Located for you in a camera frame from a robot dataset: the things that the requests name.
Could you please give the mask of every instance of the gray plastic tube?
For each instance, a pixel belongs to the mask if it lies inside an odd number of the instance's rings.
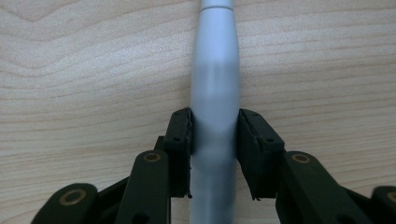
[[[202,1],[191,78],[190,223],[234,223],[239,51],[233,1]]]

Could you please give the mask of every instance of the white cylindrical object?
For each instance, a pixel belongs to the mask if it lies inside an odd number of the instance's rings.
[[[233,1],[202,2],[191,78],[191,224],[234,223],[239,50]]]

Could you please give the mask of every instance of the wood grain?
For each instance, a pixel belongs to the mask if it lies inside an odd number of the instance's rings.
[[[199,3],[0,3],[0,222],[127,176],[190,103]],[[235,1],[242,106],[366,196],[396,185],[396,2]],[[238,170],[237,223],[279,223]],[[173,223],[188,223],[173,200]]]

